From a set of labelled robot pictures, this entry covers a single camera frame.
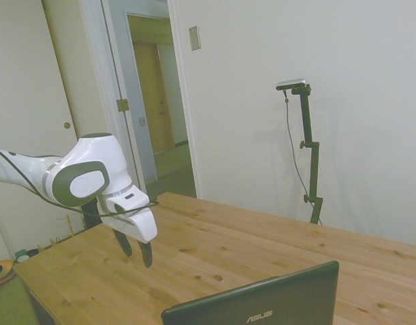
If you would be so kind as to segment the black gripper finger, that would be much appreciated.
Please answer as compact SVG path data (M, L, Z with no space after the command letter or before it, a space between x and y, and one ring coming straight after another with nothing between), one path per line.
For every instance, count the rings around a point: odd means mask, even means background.
M144 243L142 241L138 241L139 248L141 250L141 255L143 259L143 263L146 268L149 268L153 263L153 255L152 255L152 246L151 243Z
M125 234L123 234L122 232L119 232L118 230L113 229L113 233L122 249L122 251L124 252L124 254L127 257L130 257L132 255L132 247L131 244L128 241L128 238Z

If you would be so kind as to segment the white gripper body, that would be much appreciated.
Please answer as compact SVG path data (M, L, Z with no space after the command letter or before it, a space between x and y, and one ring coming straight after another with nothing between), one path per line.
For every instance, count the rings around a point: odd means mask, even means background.
M145 205L124 204L118 215L101 217L104 224L142 243L149 243L158 234L154 215Z

